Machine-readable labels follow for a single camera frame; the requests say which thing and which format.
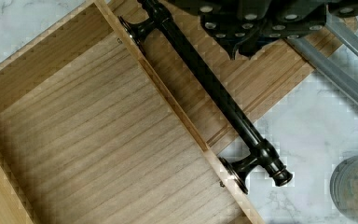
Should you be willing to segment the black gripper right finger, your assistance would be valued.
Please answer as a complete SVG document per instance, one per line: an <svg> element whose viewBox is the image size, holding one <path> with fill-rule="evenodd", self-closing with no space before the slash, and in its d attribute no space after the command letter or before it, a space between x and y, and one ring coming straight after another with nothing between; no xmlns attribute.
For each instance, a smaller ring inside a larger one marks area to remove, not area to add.
<svg viewBox="0 0 358 224"><path fill-rule="evenodd" d="M239 54L251 58L264 46L282 38L300 38L321 30L326 23L324 12L312 12L300 21L268 19L255 27L246 40L240 43Z"/></svg>

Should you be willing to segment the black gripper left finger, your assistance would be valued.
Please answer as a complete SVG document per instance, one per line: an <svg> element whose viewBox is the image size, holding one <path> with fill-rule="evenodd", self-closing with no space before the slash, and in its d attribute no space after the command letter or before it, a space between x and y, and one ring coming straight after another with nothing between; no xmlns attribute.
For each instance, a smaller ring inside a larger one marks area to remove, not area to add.
<svg viewBox="0 0 358 224"><path fill-rule="evenodd" d="M234 60L239 53L252 57L259 50L257 40L260 36L262 21L241 21L234 15L203 14L201 27Z"/></svg>

